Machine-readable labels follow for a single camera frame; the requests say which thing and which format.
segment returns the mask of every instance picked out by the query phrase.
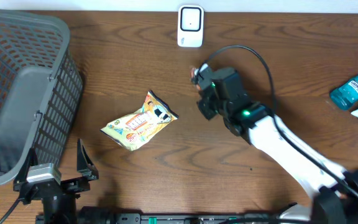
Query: white wall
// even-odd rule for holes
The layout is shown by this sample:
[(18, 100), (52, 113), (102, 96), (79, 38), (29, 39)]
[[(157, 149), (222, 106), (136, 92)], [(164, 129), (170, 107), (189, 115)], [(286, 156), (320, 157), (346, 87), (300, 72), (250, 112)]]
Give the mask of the white wall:
[(189, 3), (206, 12), (358, 13), (358, 0), (0, 0), (0, 9), (177, 11)]

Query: chip bag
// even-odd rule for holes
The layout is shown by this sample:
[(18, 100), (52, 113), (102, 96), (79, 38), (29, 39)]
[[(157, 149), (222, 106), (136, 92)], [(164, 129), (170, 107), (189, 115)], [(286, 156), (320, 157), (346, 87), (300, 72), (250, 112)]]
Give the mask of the chip bag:
[(155, 134), (176, 119), (178, 116), (168, 105), (149, 91), (141, 109), (111, 121), (100, 131), (122, 147), (133, 151), (148, 143)]

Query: gray plastic basket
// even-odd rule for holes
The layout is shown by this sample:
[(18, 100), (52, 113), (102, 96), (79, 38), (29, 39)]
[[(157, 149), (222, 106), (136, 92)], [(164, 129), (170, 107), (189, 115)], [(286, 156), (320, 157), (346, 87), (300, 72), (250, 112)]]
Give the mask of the gray plastic basket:
[(60, 19), (0, 10), (0, 185), (31, 147), (59, 163), (83, 90), (69, 40)]

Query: wire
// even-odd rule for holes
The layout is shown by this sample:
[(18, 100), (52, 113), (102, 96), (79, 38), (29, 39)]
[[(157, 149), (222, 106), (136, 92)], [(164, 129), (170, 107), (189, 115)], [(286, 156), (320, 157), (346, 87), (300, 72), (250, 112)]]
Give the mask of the wire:
[(233, 220), (226, 220), (219, 224), (235, 224), (235, 223), (291, 223), (291, 224), (313, 224), (316, 222), (303, 221), (303, 220), (290, 220), (279, 218), (238, 218)]
[(267, 76), (268, 76), (268, 80), (270, 83), (270, 92), (272, 94), (272, 101), (273, 101), (273, 108), (272, 108), (272, 116), (273, 116), (273, 122), (274, 122), (274, 126), (276, 127), (278, 133), (280, 134), (280, 136), (287, 142), (289, 143), (289, 145), (291, 147), (293, 147), (296, 151), (298, 151), (302, 156), (305, 156), (310, 162), (312, 162), (314, 165), (316, 165), (317, 167), (319, 167), (321, 170), (323, 170), (325, 173), (327, 173), (328, 175), (330, 175), (336, 182), (338, 182), (339, 185), (341, 185), (342, 187), (344, 187), (348, 192), (350, 192), (352, 195), (354, 195), (356, 198), (358, 198), (358, 193), (352, 189), (350, 186), (348, 186), (348, 184), (340, 179), (338, 176), (336, 176), (334, 173), (332, 173), (326, 166), (324, 166), (323, 164), (319, 163), (318, 161), (316, 161), (315, 159), (313, 159), (309, 154), (307, 154), (305, 151), (301, 150), (296, 144), (294, 144), (291, 140), (288, 139), (288, 137), (283, 133), (283, 131), (278, 127), (277, 124), (277, 120), (276, 120), (276, 111), (277, 111), (277, 99), (275, 96), (275, 90), (274, 90), (274, 85), (273, 85), (273, 77), (272, 74), (270, 73), (270, 69), (269, 66), (267, 66), (267, 63), (265, 62), (265, 60), (262, 58), (262, 56), (260, 56), (260, 54), (258, 54), (254, 49), (247, 47), (247, 46), (243, 46), (243, 45), (229, 45), (226, 47), (223, 47), (217, 51), (215, 51), (213, 54), (211, 54), (208, 59), (206, 59), (204, 61), (204, 63), (198, 68), (198, 73), (201, 73), (201, 67), (208, 63), (212, 58), (214, 58), (217, 54), (220, 54), (221, 52), (227, 50), (227, 49), (235, 49), (235, 48), (240, 48), (240, 49), (246, 49), (248, 51), (250, 51), (251, 53), (253, 53), (262, 63), (262, 65), (265, 67), (266, 72), (267, 72)]
[(8, 216), (13, 212), (16, 206), (19, 204), (20, 200), (16, 199), (11, 208), (5, 213), (5, 215), (0, 219), (0, 224), (4, 223), (4, 221), (8, 218)]

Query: label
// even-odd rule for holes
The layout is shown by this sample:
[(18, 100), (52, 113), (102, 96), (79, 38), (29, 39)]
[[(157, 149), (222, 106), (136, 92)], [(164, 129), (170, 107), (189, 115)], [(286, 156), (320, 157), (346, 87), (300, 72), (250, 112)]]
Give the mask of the label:
[(146, 96), (146, 100), (144, 100), (144, 102), (146, 103), (146, 102), (148, 102), (149, 100), (150, 100), (150, 96), (147, 95), (147, 96)]
[(124, 131), (122, 128), (120, 129), (114, 129), (115, 131), (117, 131), (119, 134), (122, 134), (122, 132)]
[(126, 125), (128, 125), (128, 127), (130, 127), (132, 130), (135, 131), (136, 129), (145, 125), (151, 119), (152, 118), (150, 116), (150, 112), (147, 111), (146, 113), (135, 115), (133, 118), (131, 118), (129, 121), (127, 121)]
[(357, 94), (358, 94), (358, 83), (352, 80), (352, 81), (350, 81), (348, 84), (349, 84), (349, 86), (351, 86), (351, 87), (357, 92)]
[(138, 135), (136, 133), (127, 134), (127, 141), (134, 143), (137, 140)]

